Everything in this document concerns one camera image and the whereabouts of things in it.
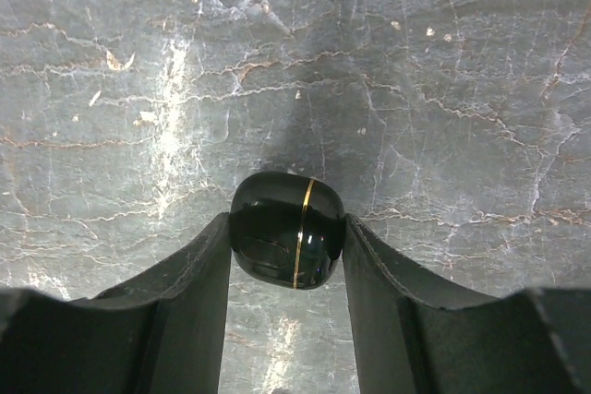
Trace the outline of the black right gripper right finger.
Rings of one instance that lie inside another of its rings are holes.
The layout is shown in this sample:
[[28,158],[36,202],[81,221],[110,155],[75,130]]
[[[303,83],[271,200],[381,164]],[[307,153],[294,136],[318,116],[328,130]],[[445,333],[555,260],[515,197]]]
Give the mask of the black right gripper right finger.
[[344,276],[364,393],[586,393],[590,292],[497,298],[448,281],[347,220]]

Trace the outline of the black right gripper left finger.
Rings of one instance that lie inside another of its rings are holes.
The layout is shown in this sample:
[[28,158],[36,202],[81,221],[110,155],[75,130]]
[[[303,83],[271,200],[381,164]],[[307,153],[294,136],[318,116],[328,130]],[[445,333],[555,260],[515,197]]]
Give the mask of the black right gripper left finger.
[[98,296],[1,292],[5,393],[214,393],[231,249],[228,217]]

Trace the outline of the black earbud charging case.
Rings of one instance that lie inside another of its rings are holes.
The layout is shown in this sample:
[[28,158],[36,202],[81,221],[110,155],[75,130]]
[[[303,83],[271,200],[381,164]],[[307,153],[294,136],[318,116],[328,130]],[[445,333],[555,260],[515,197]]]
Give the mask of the black earbud charging case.
[[260,172],[236,189],[230,245],[251,277],[296,290],[322,286],[344,248],[344,204],[328,185],[283,172]]

